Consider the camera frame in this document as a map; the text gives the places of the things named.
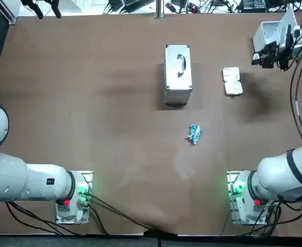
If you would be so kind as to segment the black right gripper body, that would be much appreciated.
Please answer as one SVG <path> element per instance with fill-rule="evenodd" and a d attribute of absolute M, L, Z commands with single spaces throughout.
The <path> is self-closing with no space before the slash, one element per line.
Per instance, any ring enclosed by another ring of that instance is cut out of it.
<path fill-rule="evenodd" d="M 278 67 L 285 67 L 285 60 L 283 59 L 282 53 L 279 51 L 279 45 L 276 43 L 276 54 L 268 55 L 269 58 L 276 63 Z"/>

